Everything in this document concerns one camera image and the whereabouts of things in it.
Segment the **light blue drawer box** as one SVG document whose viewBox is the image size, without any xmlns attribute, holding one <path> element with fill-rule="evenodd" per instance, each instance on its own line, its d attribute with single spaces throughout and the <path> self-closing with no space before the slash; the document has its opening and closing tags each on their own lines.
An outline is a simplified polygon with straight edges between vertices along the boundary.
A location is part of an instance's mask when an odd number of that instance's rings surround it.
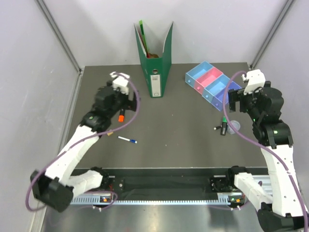
<svg viewBox="0 0 309 232">
<path fill-rule="evenodd" d="M 195 87 L 196 80 L 213 68 L 213 65 L 204 61 L 198 64 L 185 74 L 185 82 L 192 88 Z"/>
</svg>

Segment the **green lever arch binder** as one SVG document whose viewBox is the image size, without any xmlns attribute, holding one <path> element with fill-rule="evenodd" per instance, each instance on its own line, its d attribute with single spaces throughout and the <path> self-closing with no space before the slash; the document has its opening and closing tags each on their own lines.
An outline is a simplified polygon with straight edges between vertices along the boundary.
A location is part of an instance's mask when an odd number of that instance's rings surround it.
<svg viewBox="0 0 309 232">
<path fill-rule="evenodd" d="M 140 65 L 145 77 L 150 97 L 162 98 L 164 96 L 165 87 L 172 64 L 173 24 L 170 25 L 166 34 L 162 49 L 162 56 L 160 57 L 156 57 L 155 54 L 150 53 L 148 50 L 142 20 L 134 25 L 134 29 L 140 58 Z"/>
</svg>

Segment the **pink drawer box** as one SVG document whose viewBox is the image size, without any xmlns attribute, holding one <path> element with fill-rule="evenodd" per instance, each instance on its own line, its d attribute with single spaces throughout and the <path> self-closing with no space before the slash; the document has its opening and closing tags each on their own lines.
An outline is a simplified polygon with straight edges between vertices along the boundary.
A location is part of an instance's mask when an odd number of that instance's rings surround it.
<svg viewBox="0 0 309 232">
<path fill-rule="evenodd" d="M 204 88 L 210 85 L 218 77 L 223 74 L 219 69 L 212 67 L 210 70 L 202 74 L 195 82 L 194 89 L 199 93 L 203 94 Z"/>
</svg>

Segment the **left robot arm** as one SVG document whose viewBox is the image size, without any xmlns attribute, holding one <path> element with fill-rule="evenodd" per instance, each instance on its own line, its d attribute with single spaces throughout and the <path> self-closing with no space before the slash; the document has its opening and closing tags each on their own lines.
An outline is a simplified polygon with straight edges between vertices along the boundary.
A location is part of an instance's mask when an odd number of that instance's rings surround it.
<svg viewBox="0 0 309 232">
<path fill-rule="evenodd" d="M 61 213 L 77 196 L 92 189 L 101 192 L 108 189 L 109 177 L 101 168 L 93 167 L 77 176 L 72 172 L 88 149 L 108 130 L 118 111 L 136 110 L 136 100 L 130 101 L 128 95 L 128 87 L 121 84 L 107 84 L 98 89 L 91 111 L 83 117 L 57 160 L 46 170 L 35 170 L 31 174 L 31 192 L 36 200 Z"/>
</svg>

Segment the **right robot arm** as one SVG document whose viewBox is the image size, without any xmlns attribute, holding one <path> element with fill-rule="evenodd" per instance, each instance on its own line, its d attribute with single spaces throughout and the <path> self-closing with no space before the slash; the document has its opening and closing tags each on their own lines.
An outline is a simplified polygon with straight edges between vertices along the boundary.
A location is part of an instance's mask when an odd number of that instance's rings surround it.
<svg viewBox="0 0 309 232">
<path fill-rule="evenodd" d="M 267 164 L 272 193 L 268 194 L 245 167 L 228 169 L 225 185 L 230 191 L 238 189 L 254 206 L 260 227 L 265 232 L 309 230 L 309 211 L 301 197 L 293 162 L 293 138 L 289 126 L 281 119 L 284 100 L 282 93 L 270 86 L 253 90 L 224 92 L 229 110 L 247 113 L 253 121 L 253 134 Z"/>
</svg>

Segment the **teal blue drawer box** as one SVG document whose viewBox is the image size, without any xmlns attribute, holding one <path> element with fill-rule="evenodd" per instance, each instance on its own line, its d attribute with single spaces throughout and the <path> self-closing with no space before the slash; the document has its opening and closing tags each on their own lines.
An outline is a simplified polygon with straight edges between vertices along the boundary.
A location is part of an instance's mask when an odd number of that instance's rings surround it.
<svg viewBox="0 0 309 232">
<path fill-rule="evenodd" d="M 202 97 L 206 99 L 208 102 L 211 102 L 213 97 L 216 96 L 220 91 L 222 91 L 226 87 L 229 80 L 230 80 L 229 77 L 222 74 L 204 88 Z"/>
</svg>

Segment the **purple drawer box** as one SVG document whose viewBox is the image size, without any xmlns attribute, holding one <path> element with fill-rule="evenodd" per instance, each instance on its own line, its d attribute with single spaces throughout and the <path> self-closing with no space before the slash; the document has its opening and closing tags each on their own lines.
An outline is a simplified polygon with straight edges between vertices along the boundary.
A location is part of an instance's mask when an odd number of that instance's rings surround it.
<svg viewBox="0 0 309 232">
<path fill-rule="evenodd" d="M 240 85 L 238 85 L 236 82 L 232 82 L 229 85 L 228 91 L 229 90 L 239 90 L 242 89 L 242 87 Z M 224 96 L 224 91 L 225 89 L 221 90 L 217 95 L 215 95 L 211 101 L 211 104 L 218 110 L 218 111 L 222 111 L 223 110 L 223 106 L 226 105 L 228 103 L 228 94 L 226 96 L 226 100 L 223 101 L 223 96 Z"/>
</svg>

